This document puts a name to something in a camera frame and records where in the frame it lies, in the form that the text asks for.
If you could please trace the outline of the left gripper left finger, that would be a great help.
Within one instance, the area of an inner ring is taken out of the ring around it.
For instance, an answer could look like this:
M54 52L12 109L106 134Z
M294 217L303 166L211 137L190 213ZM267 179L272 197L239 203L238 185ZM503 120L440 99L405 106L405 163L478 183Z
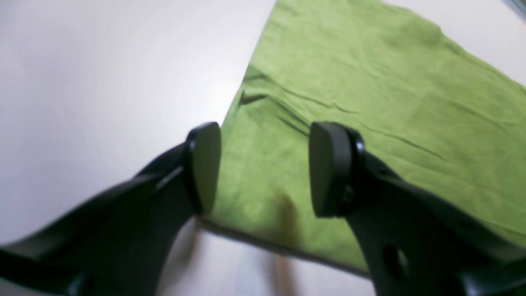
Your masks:
M220 159L220 127L204 123L134 177L2 245L2 296L153 296L179 231L213 208Z

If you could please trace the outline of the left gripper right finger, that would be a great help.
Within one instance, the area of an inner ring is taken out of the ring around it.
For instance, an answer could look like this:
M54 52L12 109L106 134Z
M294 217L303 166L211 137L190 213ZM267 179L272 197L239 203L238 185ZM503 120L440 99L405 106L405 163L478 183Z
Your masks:
M357 130L310 126L317 217L343 217L378 296L524 296L525 249L366 151Z

